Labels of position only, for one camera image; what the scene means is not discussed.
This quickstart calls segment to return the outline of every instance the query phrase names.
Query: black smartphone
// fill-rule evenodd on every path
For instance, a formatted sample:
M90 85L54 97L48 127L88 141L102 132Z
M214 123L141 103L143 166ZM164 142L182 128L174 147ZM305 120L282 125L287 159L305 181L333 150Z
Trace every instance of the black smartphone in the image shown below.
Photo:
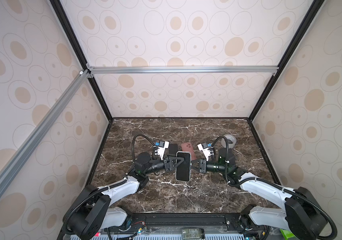
M179 151L176 156L184 158L184 161L175 170L176 180L188 182L191 173L191 153Z
M172 156L176 156L176 153L179 151L179 146L177 143L170 143L168 145L168 154Z

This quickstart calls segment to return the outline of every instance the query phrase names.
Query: tape roll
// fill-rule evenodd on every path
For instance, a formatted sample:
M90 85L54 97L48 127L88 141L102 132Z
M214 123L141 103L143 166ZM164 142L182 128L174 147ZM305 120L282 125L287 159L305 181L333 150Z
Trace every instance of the tape roll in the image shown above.
M229 148L234 148L234 147L235 147L235 144L236 144L236 138L235 138L235 136L232 135L232 134L225 134L224 136L228 139L228 147L229 147ZM222 147L225 147L225 141L224 141L223 138L221 139L220 142L221 142L221 146L222 146Z

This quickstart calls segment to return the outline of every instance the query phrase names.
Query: phone case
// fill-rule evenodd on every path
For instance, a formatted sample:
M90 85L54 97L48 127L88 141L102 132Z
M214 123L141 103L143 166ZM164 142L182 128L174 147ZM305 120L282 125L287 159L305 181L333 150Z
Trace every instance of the phone case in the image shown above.
M193 151L193 147L190 142L182 143L182 151L191 153L191 161L196 160L195 152Z

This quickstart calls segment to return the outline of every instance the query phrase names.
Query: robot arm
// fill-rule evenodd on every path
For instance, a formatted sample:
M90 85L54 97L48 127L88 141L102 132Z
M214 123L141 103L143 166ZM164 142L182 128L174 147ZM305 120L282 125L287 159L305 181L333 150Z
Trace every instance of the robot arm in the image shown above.
M149 181L147 174L160 170L174 171L184 161L180 157L163 157L162 150L158 154L163 159L151 159L149 153L140 153L132 170L121 181L99 188L86 186L64 215L63 229L71 229L82 240L89 240L104 228L118 226L122 230L128 229L131 225L131 216L128 210L120 207L109 209L109 206L144 188ZM192 166L192 169L200 173L224 173L226 167L223 164L207 161L210 155L211 153L207 152L206 159L197 160L199 166ZM229 163L231 159L229 157L224 161ZM327 224L327 220L323 217L324 212L319 213L321 209L316 208L319 204L307 189L300 187L295 190L272 184L236 165L230 166L227 170L227 177L233 186L259 195L279 207L279 209L269 209L250 204L240 213L238 219L232 220L232 224L240 225L244 230L250 230L256 225L268 225L290 230L299 239L311 240L316 239ZM310 200L313 205L308 204L307 200Z

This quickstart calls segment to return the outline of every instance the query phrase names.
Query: enclosure wall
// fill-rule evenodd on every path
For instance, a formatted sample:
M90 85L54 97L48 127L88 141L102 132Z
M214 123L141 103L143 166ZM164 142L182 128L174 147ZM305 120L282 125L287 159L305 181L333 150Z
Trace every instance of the enclosure wall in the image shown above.
M260 66L279 63L312 0L61 3L91 67ZM256 75L126 73L97 81L113 117L248 117L271 77Z
M79 71L45 0L0 0L0 172Z
M283 185L309 189L342 239L342 0L322 7L253 123Z
M0 199L0 240L56 239L107 127L87 80Z

